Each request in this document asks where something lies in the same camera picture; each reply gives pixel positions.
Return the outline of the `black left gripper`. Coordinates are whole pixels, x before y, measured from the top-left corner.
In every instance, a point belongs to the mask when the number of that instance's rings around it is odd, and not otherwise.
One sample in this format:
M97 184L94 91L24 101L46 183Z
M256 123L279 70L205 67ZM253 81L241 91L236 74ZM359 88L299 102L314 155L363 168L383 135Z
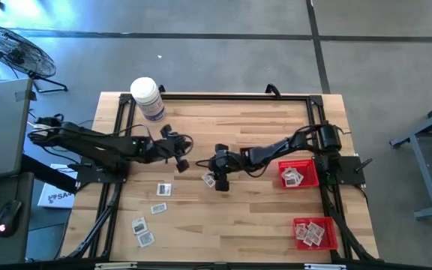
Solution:
M193 140L186 138L184 134L173 131L169 124L164 125L160 133L161 139L150 139L148 145L144 148L144 162L150 164L175 158L177 170L183 173L189 168L188 161L183 157L191 151Z

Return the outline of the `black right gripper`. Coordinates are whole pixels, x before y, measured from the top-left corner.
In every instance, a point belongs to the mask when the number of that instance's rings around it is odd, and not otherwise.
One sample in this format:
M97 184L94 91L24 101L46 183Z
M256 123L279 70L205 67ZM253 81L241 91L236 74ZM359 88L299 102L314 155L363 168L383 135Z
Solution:
M228 145L217 144L215 155L209 159L208 167L214 176L215 190L227 192L230 189L227 175L242 171L244 158L240 153L230 151Z

